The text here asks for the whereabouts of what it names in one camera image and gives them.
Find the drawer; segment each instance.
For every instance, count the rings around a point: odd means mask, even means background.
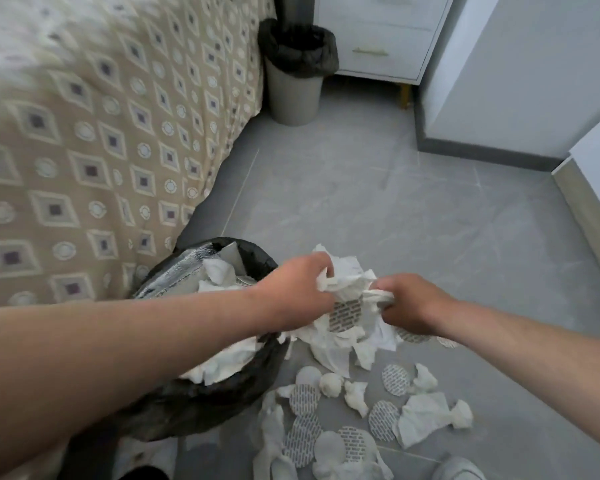
[[[318,0],[317,24],[336,18],[435,31],[447,0]]]
[[[374,23],[332,20],[340,69],[417,79],[433,40],[433,32]]]

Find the hand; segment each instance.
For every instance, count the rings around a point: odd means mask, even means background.
[[[418,274],[385,276],[372,287],[391,291],[395,296],[395,303],[382,313],[384,321],[419,335],[439,335],[438,323],[459,303]]]
[[[324,268],[333,276],[333,263],[327,253],[312,253],[289,259],[249,291],[271,312],[268,331],[295,330],[321,315],[331,313],[335,298],[320,292],[315,280]]]

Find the nightstand leg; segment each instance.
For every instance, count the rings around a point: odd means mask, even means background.
[[[411,96],[411,85],[400,83],[400,108],[407,109],[409,97]]]

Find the patterned bedspread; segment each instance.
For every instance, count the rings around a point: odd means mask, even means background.
[[[0,0],[0,306],[122,298],[260,110],[273,0]]]

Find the baseboard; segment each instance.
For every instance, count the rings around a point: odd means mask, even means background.
[[[600,201],[575,160],[553,174],[576,221],[600,264]]]
[[[438,155],[448,155],[450,157],[466,158],[540,171],[552,171],[564,160],[561,158],[534,155],[533,153],[512,152],[510,150],[491,148],[479,144],[428,138],[424,133],[425,115],[417,91],[414,93],[414,101],[416,142],[418,151],[420,152],[436,153]]]

